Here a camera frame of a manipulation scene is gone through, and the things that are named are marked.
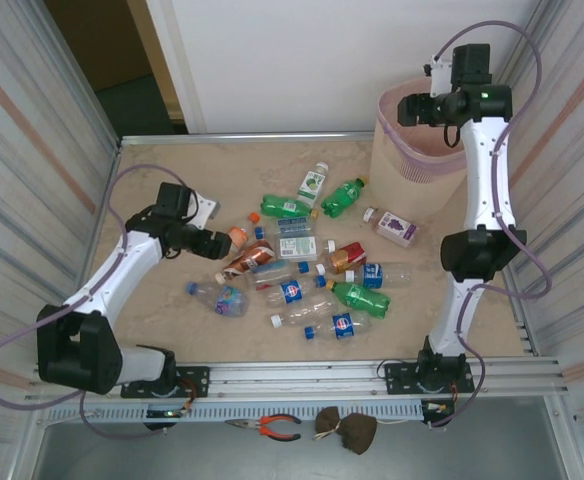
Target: green drink bottle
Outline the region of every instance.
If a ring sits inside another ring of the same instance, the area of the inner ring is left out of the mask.
[[[319,212],[308,207],[300,200],[292,198],[277,197],[276,195],[263,195],[261,203],[261,213],[269,217],[307,217],[316,218]]]
[[[385,318],[390,306],[390,298],[379,292],[373,292],[360,285],[336,283],[329,280],[325,288],[332,290],[342,304],[354,310],[365,310],[376,318]]]
[[[321,207],[326,215],[336,218],[343,210],[352,205],[360,196],[361,189],[368,182],[366,177],[358,177],[356,180],[344,182],[332,195],[321,202]]]

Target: beige tray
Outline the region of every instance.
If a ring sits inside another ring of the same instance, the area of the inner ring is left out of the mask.
[[[330,166],[324,194],[340,182],[367,174],[371,142],[308,142],[247,144],[182,144],[127,146],[121,167],[152,163],[168,167],[202,195],[221,202],[210,229],[225,231],[232,222],[257,210],[264,193],[292,195],[306,171],[316,162]],[[142,170],[117,186],[113,205],[129,218],[154,203],[165,174]],[[348,341],[308,342],[301,329],[275,330],[262,296],[251,293],[244,318],[224,318],[184,293],[190,280],[212,281],[224,261],[210,261],[183,253],[164,260],[142,280],[125,305],[116,325],[119,343],[148,344],[173,350],[179,362],[251,362],[286,360],[363,360],[412,358],[438,318],[445,292],[439,261],[441,238],[458,231],[465,214],[465,187],[437,215],[419,225],[417,244],[403,249],[373,233],[362,221],[365,209],[375,205],[369,189],[338,219],[319,216],[318,232],[337,245],[360,241],[369,261],[406,262],[413,281],[407,289],[385,290],[392,298],[385,320],[375,329]],[[111,252],[119,231],[106,218],[95,255],[97,267]],[[244,280],[235,282],[243,288]],[[522,345],[507,298],[486,292],[478,308],[470,344],[486,356],[522,355]]]

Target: red pliers handle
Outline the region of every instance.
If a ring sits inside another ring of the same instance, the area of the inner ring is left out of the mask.
[[[273,432],[272,430],[265,426],[269,423],[276,422],[279,420],[285,420],[297,424],[301,423],[301,420],[296,418],[294,415],[287,415],[285,413],[279,413],[276,415],[272,415],[270,417],[261,417],[259,419],[259,433],[261,435],[265,435],[271,438],[272,440],[276,440],[277,442],[293,442],[294,440],[298,440],[299,438],[301,438],[301,435],[298,433],[295,433],[293,435],[284,435],[282,433]]]

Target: pink mesh bin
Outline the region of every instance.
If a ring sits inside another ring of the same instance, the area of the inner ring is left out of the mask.
[[[380,206],[407,220],[441,210],[465,178],[463,147],[447,147],[442,128],[402,127],[397,121],[403,97],[429,91],[430,79],[422,77],[386,91],[379,100],[370,189]]]

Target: pliers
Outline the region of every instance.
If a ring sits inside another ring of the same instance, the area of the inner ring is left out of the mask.
[[[258,429],[261,435],[266,435],[270,437],[272,440],[276,440],[278,442],[293,442],[294,440],[298,440],[301,438],[301,435],[295,433],[294,435],[284,435],[282,433],[276,433],[270,430],[267,425],[271,422],[276,422],[277,420],[287,420],[288,422],[294,423],[301,423],[301,420],[296,418],[293,415],[287,415],[285,413],[277,413],[276,415],[272,415],[269,417],[261,417],[259,420],[249,420],[247,418],[237,418],[235,420],[226,420],[225,423],[229,425],[234,425],[235,427],[241,428],[254,428]]]

